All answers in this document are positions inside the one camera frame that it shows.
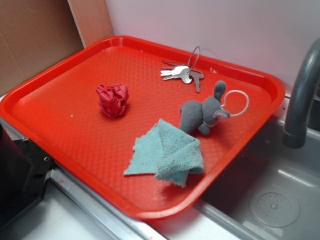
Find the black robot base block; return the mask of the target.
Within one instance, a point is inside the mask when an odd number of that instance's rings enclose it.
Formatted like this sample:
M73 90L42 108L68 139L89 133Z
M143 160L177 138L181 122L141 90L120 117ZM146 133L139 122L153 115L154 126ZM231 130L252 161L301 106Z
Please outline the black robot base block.
M43 200L52 164L52 157L32 140L12 140L0 127L1 229Z

